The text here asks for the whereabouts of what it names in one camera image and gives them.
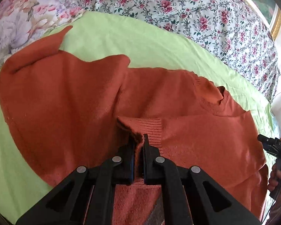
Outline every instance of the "sweater neckline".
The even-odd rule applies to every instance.
[[[227,101],[229,99],[229,95],[230,95],[229,92],[225,89],[225,87],[224,87],[224,92],[222,94],[223,99],[220,100],[220,104],[215,104],[215,103],[207,101],[204,97],[202,97],[201,95],[198,94],[197,87],[201,85],[201,80],[197,75],[195,75],[194,78],[195,78],[195,83],[194,83],[195,91],[196,91],[197,97],[199,98],[200,105],[212,113],[222,112],[225,109],[226,103],[227,103]]]

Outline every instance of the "white fabric with pink roses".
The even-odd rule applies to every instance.
[[[0,3],[0,67],[48,29],[79,18],[83,9],[73,0],[3,0]]]
[[[85,10],[129,16],[184,35],[240,73],[272,101],[279,76],[274,42],[261,19],[243,0],[75,1]],[[171,46],[170,41],[163,43]]]

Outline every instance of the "floral pillow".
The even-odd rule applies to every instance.
[[[0,67],[48,29],[71,23],[84,12],[73,0],[3,0],[0,3]]]

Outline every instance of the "bed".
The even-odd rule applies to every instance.
[[[22,2],[22,8],[29,8],[26,6],[29,1],[18,2]],[[27,17],[21,20],[21,16],[15,16],[16,25],[9,21],[13,26],[9,35],[14,35],[12,31],[23,26],[23,22],[44,16],[46,20],[33,33],[27,26],[21,33],[16,33],[14,40],[0,41],[0,67],[8,56],[23,46],[41,36],[56,33],[62,29],[56,27],[72,22],[74,27],[66,35],[61,50],[84,61],[125,54],[131,59],[130,67],[194,71],[216,86],[225,86],[243,109],[251,111],[258,132],[274,137],[269,101],[275,93],[279,70],[273,40],[258,16],[242,0],[233,0],[234,6],[224,9],[230,1],[54,0],[59,4],[52,5],[48,0],[33,0]],[[0,14],[0,23],[3,18],[6,22],[9,16]],[[266,157],[267,165],[271,167],[274,158],[268,154]],[[31,170],[16,148],[0,109],[0,213],[14,224],[49,190],[51,187]],[[272,202],[268,196],[265,211]]]

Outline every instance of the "sweater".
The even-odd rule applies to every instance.
[[[17,52],[0,72],[3,115],[37,175],[55,186],[77,166],[111,158],[133,134],[136,179],[116,187],[113,224],[142,225],[160,195],[137,171],[148,134],[162,156],[200,166],[261,218],[268,170],[250,112],[193,72],[128,68],[125,55],[89,63],[60,51],[69,29]]]

